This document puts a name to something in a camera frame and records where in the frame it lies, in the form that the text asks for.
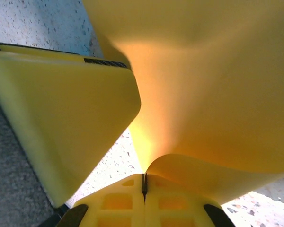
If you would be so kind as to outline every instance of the black edge trim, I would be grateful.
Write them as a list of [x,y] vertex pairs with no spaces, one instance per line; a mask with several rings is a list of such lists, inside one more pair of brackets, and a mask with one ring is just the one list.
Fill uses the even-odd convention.
[[91,59],[91,58],[84,58],[86,63],[98,64],[98,65],[107,65],[107,66],[115,66],[120,68],[126,68],[127,66],[122,62],[117,61],[107,61],[107,60],[99,60],[99,59]]
[[49,50],[49,49],[44,49],[44,48],[39,48],[39,47],[33,47],[33,46],[23,46],[23,45],[17,45],[17,44],[5,44],[5,43],[0,43],[0,45],[4,45],[4,46],[24,47],[24,48],[30,48],[30,49],[36,49],[36,50],[42,50],[42,51],[53,51],[53,52],[59,52],[59,53],[70,53],[70,54],[76,54],[76,55],[79,55],[78,53],[71,53],[71,52],[65,52],[65,51]]

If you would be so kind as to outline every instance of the yellow plastic panel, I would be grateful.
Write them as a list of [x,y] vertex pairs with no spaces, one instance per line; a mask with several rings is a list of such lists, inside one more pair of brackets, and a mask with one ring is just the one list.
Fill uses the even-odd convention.
[[140,109],[128,69],[0,51],[0,105],[55,206]]
[[211,199],[190,193],[157,175],[148,175],[145,226],[214,227],[204,205],[220,205]]
[[[142,107],[130,131],[144,171],[168,154],[220,166],[242,179],[223,200],[284,173],[284,1],[83,2],[105,57],[136,76]],[[177,163],[181,184],[216,177]]]
[[144,227],[141,174],[131,175],[75,203],[88,205],[79,227]]

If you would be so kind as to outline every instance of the terrazzo floor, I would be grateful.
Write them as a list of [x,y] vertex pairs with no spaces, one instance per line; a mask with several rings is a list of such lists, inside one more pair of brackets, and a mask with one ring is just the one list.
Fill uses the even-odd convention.
[[[0,0],[0,42],[102,56],[80,0]],[[68,204],[140,172],[126,130]],[[284,227],[284,179],[223,208],[238,227]]]

